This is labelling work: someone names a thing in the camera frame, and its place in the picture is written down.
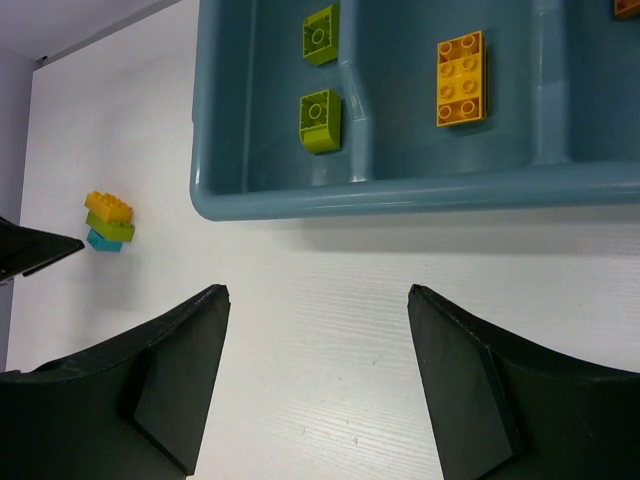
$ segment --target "lego stud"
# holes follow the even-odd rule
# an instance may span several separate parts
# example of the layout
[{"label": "lego stud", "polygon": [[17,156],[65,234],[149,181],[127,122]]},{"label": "lego stud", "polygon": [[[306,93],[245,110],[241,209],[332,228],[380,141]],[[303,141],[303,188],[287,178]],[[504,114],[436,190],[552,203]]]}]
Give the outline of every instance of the lego stud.
[{"label": "lego stud", "polygon": [[453,74],[453,65],[450,63],[443,63],[440,65],[440,75],[443,77],[450,77]]},{"label": "lego stud", "polygon": [[441,43],[438,46],[438,51],[440,52],[440,55],[442,55],[444,58],[449,58],[449,55],[451,54],[453,50],[453,44],[451,42],[444,42]]},{"label": "lego stud", "polygon": [[476,104],[471,101],[464,102],[460,107],[460,110],[462,110],[462,114],[467,117],[469,115],[472,115],[475,109],[476,109]]},{"label": "lego stud", "polygon": [[473,35],[467,35],[462,39],[462,46],[466,49],[470,49],[476,43],[476,37]]},{"label": "lego stud", "polygon": [[465,80],[464,82],[462,82],[462,90],[464,90],[465,93],[471,93],[475,90],[475,88],[476,88],[476,82],[474,82],[471,79]]},{"label": "lego stud", "polygon": [[438,110],[438,116],[442,120],[446,120],[447,118],[449,118],[451,116],[451,107],[448,105],[440,107],[440,110]]},{"label": "lego stud", "polygon": [[323,40],[324,40],[324,30],[322,30],[321,28],[318,28],[311,35],[311,42],[313,42],[314,45],[322,45]]},{"label": "lego stud", "polygon": [[449,98],[453,95],[453,87],[451,85],[445,85],[440,89],[440,96],[442,98]]},{"label": "lego stud", "polygon": [[322,115],[322,107],[319,103],[314,103],[309,107],[309,118],[311,120],[317,120]]},{"label": "lego stud", "polygon": [[467,57],[462,61],[462,68],[467,72],[473,70],[476,66],[476,59],[473,57]]}]

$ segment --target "stacked lego bricks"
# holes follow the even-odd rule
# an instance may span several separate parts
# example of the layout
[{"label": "stacked lego bricks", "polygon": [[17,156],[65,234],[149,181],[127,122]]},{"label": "stacked lego bricks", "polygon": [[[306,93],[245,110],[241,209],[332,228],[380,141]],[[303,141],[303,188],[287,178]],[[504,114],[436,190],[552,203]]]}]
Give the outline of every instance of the stacked lego bricks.
[{"label": "stacked lego bricks", "polygon": [[84,206],[89,209],[87,241],[99,252],[119,252],[123,243],[133,240],[133,209],[109,193],[91,192]]},{"label": "stacked lego bricks", "polygon": [[[338,58],[340,6],[331,5],[307,17],[302,25],[302,56],[312,65]],[[333,90],[300,99],[300,141],[310,153],[340,149],[342,98]]]}]

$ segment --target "plastic tray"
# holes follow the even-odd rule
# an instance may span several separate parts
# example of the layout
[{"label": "plastic tray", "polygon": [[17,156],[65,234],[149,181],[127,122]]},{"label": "plastic tray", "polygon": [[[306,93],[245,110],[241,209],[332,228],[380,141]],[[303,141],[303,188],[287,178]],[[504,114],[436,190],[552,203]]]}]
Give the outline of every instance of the plastic tray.
[{"label": "plastic tray", "polygon": [[[640,17],[598,0],[340,2],[337,61],[302,57],[323,0],[201,0],[191,198],[211,220],[640,201]],[[483,30],[489,117],[436,127],[436,47]],[[300,97],[344,99],[313,155]]]}]

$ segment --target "gray wall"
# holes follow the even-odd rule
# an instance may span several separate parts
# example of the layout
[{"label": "gray wall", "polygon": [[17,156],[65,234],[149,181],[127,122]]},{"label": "gray wall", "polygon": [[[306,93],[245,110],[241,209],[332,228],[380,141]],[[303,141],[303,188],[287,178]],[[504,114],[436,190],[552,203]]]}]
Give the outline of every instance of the gray wall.
[{"label": "gray wall", "polygon": [[[20,220],[34,63],[0,48],[0,215]],[[7,360],[13,285],[0,286],[0,371]]]}]

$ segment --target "yellow lego brick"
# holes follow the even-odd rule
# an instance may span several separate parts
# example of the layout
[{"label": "yellow lego brick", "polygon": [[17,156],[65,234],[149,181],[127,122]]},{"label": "yellow lego brick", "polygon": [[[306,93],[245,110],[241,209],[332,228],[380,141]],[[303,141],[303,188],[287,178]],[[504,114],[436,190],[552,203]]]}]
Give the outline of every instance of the yellow lego brick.
[{"label": "yellow lego brick", "polygon": [[487,117],[486,50],[481,31],[438,44],[437,126]]},{"label": "yellow lego brick", "polygon": [[133,209],[110,193],[91,192],[84,206],[105,222],[131,223],[133,218]]},{"label": "yellow lego brick", "polygon": [[314,65],[338,58],[340,5],[330,5],[304,20],[302,56]]},{"label": "yellow lego brick", "polygon": [[333,90],[300,98],[300,141],[311,153],[340,148],[342,97]]}]

